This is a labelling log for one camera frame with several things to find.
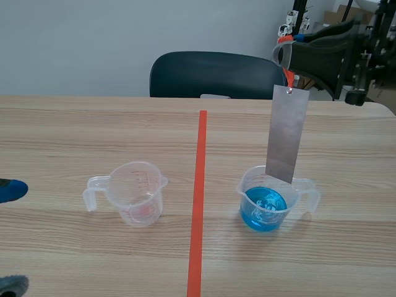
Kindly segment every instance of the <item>white wall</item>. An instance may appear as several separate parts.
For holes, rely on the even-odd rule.
[[[310,0],[312,21],[333,4]],[[170,51],[269,58],[292,5],[293,0],[0,0],[0,93],[148,96],[151,66]]]

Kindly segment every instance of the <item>plastic measuring cup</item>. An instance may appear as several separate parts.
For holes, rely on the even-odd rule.
[[[266,175],[265,166],[247,170],[237,191],[242,196],[242,219],[257,231],[277,229],[302,196],[308,197],[309,212],[316,211],[321,199],[313,180],[293,178],[292,184],[288,184]]]
[[[104,192],[118,209],[121,218],[131,226],[154,223],[162,213],[161,190],[168,179],[151,163],[131,162],[115,169],[108,176],[90,178],[82,194],[87,210],[96,210],[96,192]]]

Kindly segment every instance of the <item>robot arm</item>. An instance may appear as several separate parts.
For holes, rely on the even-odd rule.
[[[303,41],[278,44],[273,58],[282,67],[314,79],[333,99],[353,86],[345,101],[363,105],[372,80],[377,88],[396,90],[396,0],[381,0],[374,26],[351,21],[329,26]]]

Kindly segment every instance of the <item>black metal frame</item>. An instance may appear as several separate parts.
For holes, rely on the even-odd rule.
[[[342,22],[346,21],[348,14],[349,14],[349,10],[351,9],[352,6],[352,2],[353,0],[349,0],[348,5],[346,6],[346,10],[344,12],[344,16],[342,17]]]
[[[303,17],[307,6],[307,1],[308,0],[295,0],[295,3],[293,4],[293,10],[298,11],[296,26],[293,29],[292,33],[293,36],[298,34],[301,24],[303,23]]]

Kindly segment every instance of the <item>measuring cup handle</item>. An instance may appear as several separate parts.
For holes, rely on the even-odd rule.
[[[306,208],[309,212],[314,213],[316,212],[317,205],[321,200],[321,193],[318,190],[308,190],[303,191],[302,194],[308,195]]]
[[[97,209],[97,199],[95,192],[104,192],[108,188],[110,176],[96,176],[90,178],[87,183],[86,190],[82,193],[84,198],[85,206],[89,212],[93,212]]]
[[[308,196],[306,208],[309,212],[314,213],[317,209],[319,201],[321,200],[321,193],[316,189],[315,182],[306,178],[294,179],[293,189],[297,190],[301,196]]]
[[[82,197],[84,198],[85,206],[89,212],[94,212],[97,209],[97,199],[95,197],[94,189],[86,189],[82,193]]]

